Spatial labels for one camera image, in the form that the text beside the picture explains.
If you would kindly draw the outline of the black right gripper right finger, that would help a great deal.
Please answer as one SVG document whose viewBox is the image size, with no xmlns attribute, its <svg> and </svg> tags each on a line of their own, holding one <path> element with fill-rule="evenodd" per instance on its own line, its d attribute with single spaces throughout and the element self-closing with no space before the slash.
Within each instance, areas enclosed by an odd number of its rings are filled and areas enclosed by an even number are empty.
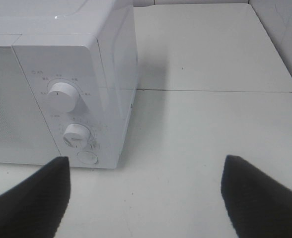
<svg viewBox="0 0 292 238">
<path fill-rule="evenodd" d="M 292 238 L 292 190 L 234 155 L 225 159 L 220 189 L 238 237 Z"/>
</svg>

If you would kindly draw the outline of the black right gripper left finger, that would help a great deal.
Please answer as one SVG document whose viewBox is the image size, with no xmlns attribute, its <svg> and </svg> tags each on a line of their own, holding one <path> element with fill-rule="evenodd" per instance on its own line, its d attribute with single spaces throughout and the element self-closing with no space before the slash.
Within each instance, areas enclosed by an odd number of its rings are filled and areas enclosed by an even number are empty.
<svg viewBox="0 0 292 238">
<path fill-rule="evenodd" d="M 0 195 L 0 238 L 53 238 L 71 196 L 68 157 L 56 157 Z"/>
</svg>

